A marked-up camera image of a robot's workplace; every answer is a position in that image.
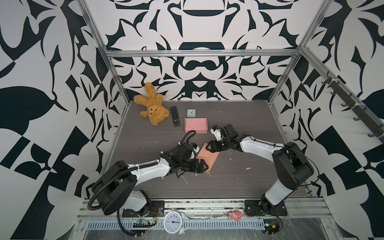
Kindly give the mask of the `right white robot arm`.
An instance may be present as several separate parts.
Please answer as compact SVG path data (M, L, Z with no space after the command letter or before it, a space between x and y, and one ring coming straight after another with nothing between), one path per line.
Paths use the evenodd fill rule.
M315 173L310 160L293 142L279 145L259 140L250 135L239 135L231 124L223 127L215 125L211 128L211 134L216 138L210 141L206 147L211 153L232 149L259 156L274 163L278 179L262 195L256 205L247 204L245 207L245 211L252 210L253 215L269 215Z

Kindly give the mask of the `orange cardboard box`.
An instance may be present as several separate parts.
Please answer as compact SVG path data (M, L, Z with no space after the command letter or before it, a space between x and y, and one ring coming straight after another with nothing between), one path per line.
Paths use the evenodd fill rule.
M215 164L215 162L219 156L219 152L211 153L210 151L206 150L207 145L208 144L205 143L201 147L201 149L197 155L197 159L199 159L199 160L203 159L206 162L206 164L208 165L208 169L205 171L205 173L210 174L211 170L212 170L212 168L213 168L213 166L214 166L214 164Z

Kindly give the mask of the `pink cardboard box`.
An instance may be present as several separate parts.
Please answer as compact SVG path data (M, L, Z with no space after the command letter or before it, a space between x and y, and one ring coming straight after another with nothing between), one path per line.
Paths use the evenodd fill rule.
M197 134L208 133L207 118L185 118L185 133L196 131Z

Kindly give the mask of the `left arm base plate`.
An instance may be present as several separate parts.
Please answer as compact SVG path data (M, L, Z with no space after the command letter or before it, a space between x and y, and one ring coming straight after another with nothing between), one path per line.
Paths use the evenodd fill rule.
M123 209L123 218L142 218L152 217L155 213L155 217L162 217L164 215L165 202L164 201L151 201L147 203L140 211L135 212L133 210Z

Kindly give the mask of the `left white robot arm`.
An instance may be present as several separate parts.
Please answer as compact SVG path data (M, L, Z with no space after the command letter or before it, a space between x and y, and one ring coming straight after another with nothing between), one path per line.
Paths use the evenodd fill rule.
M141 212L149 206L151 200L144 191L134 191L134 188L141 183L171 174L180 177L179 170L184 173L206 172L209 165L204 159L197 157L199 150L196 144L183 143L161 152L156 160L143 164L127 165L124 161L116 162L92 185L93 195L87 209L101 209L106 216L120 209Z

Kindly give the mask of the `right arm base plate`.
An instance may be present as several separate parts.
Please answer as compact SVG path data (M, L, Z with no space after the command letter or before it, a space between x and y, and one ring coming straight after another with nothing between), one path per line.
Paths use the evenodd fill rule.
M288 211L284 202L272 205L267 199L245 200L244 212L249 217L257 216L287 216Z

